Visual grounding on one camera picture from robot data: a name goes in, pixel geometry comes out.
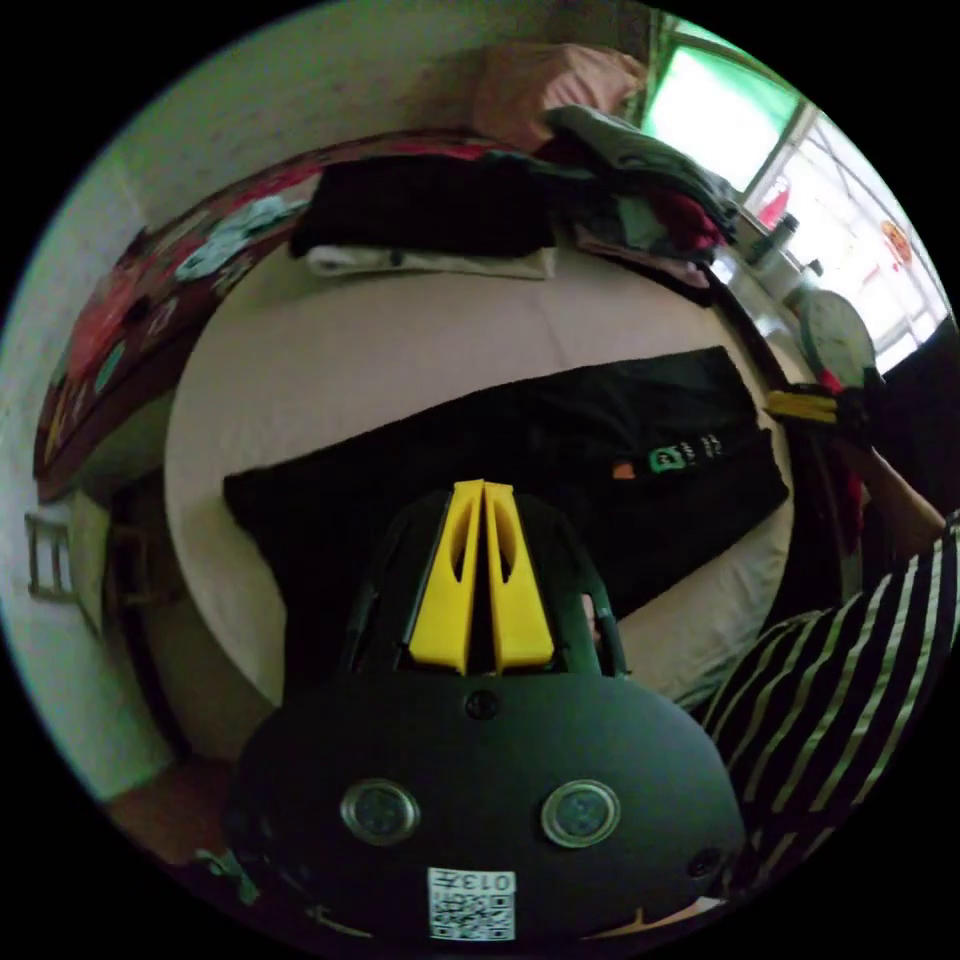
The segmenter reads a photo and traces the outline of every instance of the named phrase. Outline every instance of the bed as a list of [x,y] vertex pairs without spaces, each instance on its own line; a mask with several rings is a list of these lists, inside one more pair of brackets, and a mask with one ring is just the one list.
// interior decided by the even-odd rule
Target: bed
[[[548,282],[450,274],[320,280],[275,251],[204,331],[171,417],[168,519],[207,625],[251,683],[280,703],[285,610],[269,567],[223,501],[228,474],[494,384],[714,345],[726,348],[760,406],[763,376],[718,312],[565,244]],[[773,431],[792,489],[786,437],[765,414],[760,421]],[[625,611],[634,678],[683,700],[705,670],[750,643],[777,596],[793,521],[791,498],[724,554]]]

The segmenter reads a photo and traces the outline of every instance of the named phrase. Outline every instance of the white wall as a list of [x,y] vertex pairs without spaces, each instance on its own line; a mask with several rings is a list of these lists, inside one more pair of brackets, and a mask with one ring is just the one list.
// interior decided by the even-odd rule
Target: white wall
[[[31,697],[96,796],[136,785],[171,759],[123,651],[90,637],[76,610],[38,604],[26,590],[23,515],[36,509],[34,432],[51,373],[97,279],[142,225],[161,226],[269,164],[390,130],[468,123],[489,44],[579,40],[642,54],[636,17],[637,5],[626,0],[325,4],[245,38],[166,91],[55,218],[0,344],[0,609]],[[163,402],[151,411],[157,429],[150,436],[162,437]],[[110,476],[129,466],[117,447],[105,454]],[[155,448],[140,443],[137,462]]]
[[[14,662],[53,740],[98,799],[172,759],[129,658],[87,631],[74,607],[27,593],[24,514],[37,512],[33,438],[51,374],[77,311],[143,218],[115,151],[102,156],[37,249],[0,342],[0,612]],[[39,511],[62,517],[60,509]]]
[[162,94],[119,147],[156,228],[270,164],[412,127],[468,125],[483,48],[580,41],[645,56],[628,0],[341,0],[211,57]]

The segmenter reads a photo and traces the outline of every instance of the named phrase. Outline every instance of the qr code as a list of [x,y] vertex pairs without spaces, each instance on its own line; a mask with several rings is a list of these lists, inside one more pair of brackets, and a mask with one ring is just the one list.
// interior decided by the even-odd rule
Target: qr code
[[441,940],[513,940],[513,894],[434,893],[430,927]]

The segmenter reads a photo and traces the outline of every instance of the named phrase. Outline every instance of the window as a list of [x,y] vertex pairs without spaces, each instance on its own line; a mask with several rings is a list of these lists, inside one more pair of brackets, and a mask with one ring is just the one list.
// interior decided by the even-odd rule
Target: window
[[881,373],[949,314],[926,248],[890,188],[839,128],[746,51],[667,16],[641,129],[725,177],[766,228],[792,213],[788,245],[870,331]]
[[641,129],[743,194],[777,148],[800,95],[738,47],[685,21],[668,31],[661,62]]
[[870,331],[881,373],[949,313],[936,270],[903,208],[866,157],[824,114],[770,167],[773,184],[746,209],[799,226],[787,249],[824,267],[821,286],[846,297]]

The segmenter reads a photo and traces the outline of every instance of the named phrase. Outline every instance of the green logo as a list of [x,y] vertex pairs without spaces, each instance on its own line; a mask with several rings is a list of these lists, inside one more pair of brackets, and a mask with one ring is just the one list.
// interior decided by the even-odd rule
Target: green logo
[[682,470],[686,465],[687,461],[677,447],[657,447],[650,451],[650,469],[654,473]]

